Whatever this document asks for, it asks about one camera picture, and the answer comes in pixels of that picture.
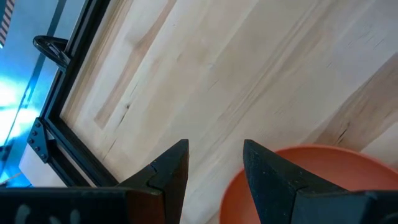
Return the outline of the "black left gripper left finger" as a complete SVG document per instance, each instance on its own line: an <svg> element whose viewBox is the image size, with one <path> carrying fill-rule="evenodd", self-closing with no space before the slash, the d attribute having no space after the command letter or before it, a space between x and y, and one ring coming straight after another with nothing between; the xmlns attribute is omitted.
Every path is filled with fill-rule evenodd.
<svg viewBox="0 0 398 224"><path fill-rule="evenodd" d="M127 188L130 224L179 224L188 180L189 143L181 139L136 174Z"/></svg>

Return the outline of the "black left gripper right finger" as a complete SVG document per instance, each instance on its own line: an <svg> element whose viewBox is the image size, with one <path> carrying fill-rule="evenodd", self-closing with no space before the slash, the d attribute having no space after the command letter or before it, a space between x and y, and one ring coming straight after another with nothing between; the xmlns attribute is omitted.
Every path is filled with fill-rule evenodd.
<svg viewBox="0 0 398 224"><path fill-rule="evenodd" d="M369 224L364 193L350 193L250 139L243 162L261 224Z"/></svg>

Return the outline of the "orange plate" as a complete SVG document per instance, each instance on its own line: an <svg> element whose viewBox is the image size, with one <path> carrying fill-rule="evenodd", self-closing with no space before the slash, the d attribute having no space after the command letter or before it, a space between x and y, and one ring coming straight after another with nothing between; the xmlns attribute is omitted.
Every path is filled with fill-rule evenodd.
<svg viewBox="0 0 398 224"><path fill-rule="evenodd" d="M275 153L347 190L398 190L398 171L358 152L301 145ZM243 170L229 183L218 217L220 224L260 224Z"/></svg>

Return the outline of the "black aluminium rig frame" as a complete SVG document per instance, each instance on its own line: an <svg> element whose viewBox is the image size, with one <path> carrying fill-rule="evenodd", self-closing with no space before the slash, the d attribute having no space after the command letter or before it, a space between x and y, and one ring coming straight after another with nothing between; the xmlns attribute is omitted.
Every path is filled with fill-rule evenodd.
<svg viewBox="0 0 398 224"><path fill-rule="evenodd" d="M58 72L27 143L67 187L118 184L60 117L109 3L110 0L86 0L68 40L47 35L38 35L33 40L35 48L57 64Z"/></svg>

